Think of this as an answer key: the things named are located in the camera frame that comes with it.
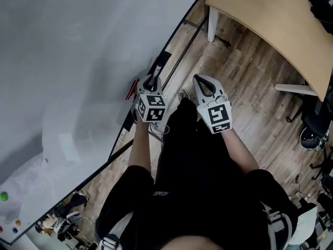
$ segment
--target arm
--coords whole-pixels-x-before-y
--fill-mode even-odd
[[[137,114],[137,125],[129,158],[129,166],[140,166],[150,170],[149,123],[144,123]]]
[[[234,129],[222,132],[222,136],[230,158],[239,166],[244,174],[259,169],[257,161],[246,148]]]

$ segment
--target black shirt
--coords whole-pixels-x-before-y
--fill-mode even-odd
[[[189,164],[190,173],[154,184],[150,173],[130,166],[111,190],[96,231],[103,238],[134,211],[121,236],[124,249],[160,249],[185,235],[211,239],[222,248],[270,249],[267,217],[260,202],[289,216],[293,233],[297,210],[283,188],[265,170],[243,176],[236,166],[205,173]]]

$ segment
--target table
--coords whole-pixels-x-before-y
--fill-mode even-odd
[[[333,67],[333,36],[314,18],[308,0],[206,0],[206,4],[210,7],[209,42],[214,40],[221,12],[267,41],[309,84],[277,84],[277,90],[324,100]]]

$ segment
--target desk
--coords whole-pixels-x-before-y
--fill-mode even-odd
[[[206,0],[208,41],[219,12],[237,20],[279,51],[309,86],[277,84],[276,89],[317,95],[324,100],[333,66],[333,36],[310,12],[308,0]]]

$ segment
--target whiteboard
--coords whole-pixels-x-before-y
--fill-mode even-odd
[[[0,216],[10,243],[107,161],[133,79],[195,0],[0,1],[0,183],[41,152],[52,179],[18,233]]]

